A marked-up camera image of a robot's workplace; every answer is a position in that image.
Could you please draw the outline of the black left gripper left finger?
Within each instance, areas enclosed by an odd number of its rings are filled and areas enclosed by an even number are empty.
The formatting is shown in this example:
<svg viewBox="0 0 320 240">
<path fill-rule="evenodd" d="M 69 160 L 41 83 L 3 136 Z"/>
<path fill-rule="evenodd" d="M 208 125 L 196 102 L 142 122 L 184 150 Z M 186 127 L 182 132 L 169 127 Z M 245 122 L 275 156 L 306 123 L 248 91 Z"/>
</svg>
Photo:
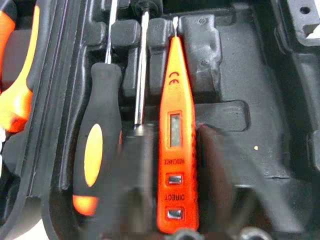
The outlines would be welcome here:
<svg viewBox="0 0 320 240">
<path fill-rule="evenodd" d="M 97 239 L 124 240 L 153 228 L 153 127 L 138 127 L 99 187 Z"/>
</svg>

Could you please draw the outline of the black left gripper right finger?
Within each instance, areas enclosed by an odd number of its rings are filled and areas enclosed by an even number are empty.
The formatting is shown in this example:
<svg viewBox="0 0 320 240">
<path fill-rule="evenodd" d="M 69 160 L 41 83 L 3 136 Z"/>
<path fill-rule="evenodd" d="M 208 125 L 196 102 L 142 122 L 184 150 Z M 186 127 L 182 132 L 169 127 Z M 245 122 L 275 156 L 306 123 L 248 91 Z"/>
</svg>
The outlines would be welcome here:
<svg viewBox="0 0 320 240">
<path fill-rule="evenodd" d="M 198 128 L 198 150 L 205 161 L 208 186 L 215 207 L 215 228 L 205 235 L 206 240 L 270 240 L 271 235 L 258 227 L 244 226 L 252 211 L 255 196 L 268 203 L 273 197 L 271 186 L 268 185 L 261 172 L 251 160 L 241 161 L 240 151 L 228 136 L 219 129 L 207 124 Z M 232 215 L 236 202 L 237 186 L 253 180 L 251 188 L 254 195 L 247 197 L 238 215 Z"/>
</svg>

